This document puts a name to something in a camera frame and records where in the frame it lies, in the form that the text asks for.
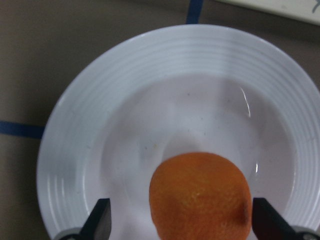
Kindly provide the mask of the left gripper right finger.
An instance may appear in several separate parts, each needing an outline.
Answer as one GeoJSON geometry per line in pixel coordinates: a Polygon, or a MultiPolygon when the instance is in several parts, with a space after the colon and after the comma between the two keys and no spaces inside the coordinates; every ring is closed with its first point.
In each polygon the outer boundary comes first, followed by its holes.
{"type": "Polygon", "coordinates": [[[297,239],[297,232],[263,197],[253,199],[252,230],[258,240],[297,239]]]}

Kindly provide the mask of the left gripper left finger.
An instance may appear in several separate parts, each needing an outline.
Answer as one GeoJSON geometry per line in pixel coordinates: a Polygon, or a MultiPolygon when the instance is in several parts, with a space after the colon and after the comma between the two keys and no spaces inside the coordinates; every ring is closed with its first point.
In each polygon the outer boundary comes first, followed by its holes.
{"type": "Polygon", "coordinates": [[[81,240],[108,240],[112,230],[111,201],[100,198],[81,228],[81,240]]]}

